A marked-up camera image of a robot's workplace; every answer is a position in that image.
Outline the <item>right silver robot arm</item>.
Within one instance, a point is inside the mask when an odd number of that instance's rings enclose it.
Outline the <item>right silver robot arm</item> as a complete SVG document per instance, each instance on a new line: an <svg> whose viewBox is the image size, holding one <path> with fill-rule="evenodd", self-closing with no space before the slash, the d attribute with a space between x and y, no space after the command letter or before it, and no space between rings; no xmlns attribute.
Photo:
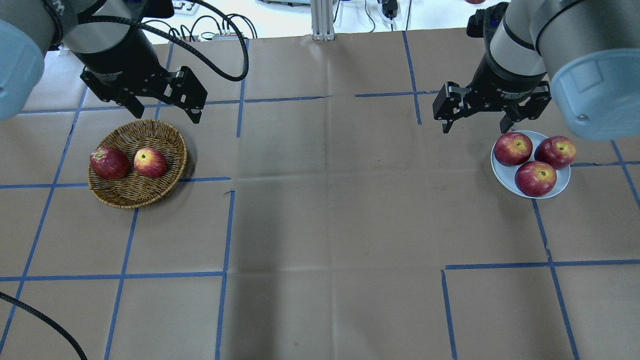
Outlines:
<svg viewBox="0 0 640 360"><path fill-rule="evenodd" d="M480 112L503 112L502 133L554 101L588 141L640 132L637 0L512 0L478 9L466 34L485 52L471 82L448 81L432 104L444 133Z"/></svg>

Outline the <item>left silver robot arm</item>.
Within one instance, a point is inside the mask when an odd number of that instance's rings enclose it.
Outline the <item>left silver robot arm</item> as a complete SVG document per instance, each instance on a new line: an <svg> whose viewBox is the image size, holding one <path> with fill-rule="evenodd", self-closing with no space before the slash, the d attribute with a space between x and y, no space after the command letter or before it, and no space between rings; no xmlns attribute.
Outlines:
<svg viewBox="0 0 640 360"><path fill-rule="evenodd" d="M171 0L3 0L0 4L1 119L16 116L41 80L48 51L66 47L80 79L104 103L142 118L141 98L183 109L199 123L207 91L187 66L168 71L142 29L174 15Z"/></svg>

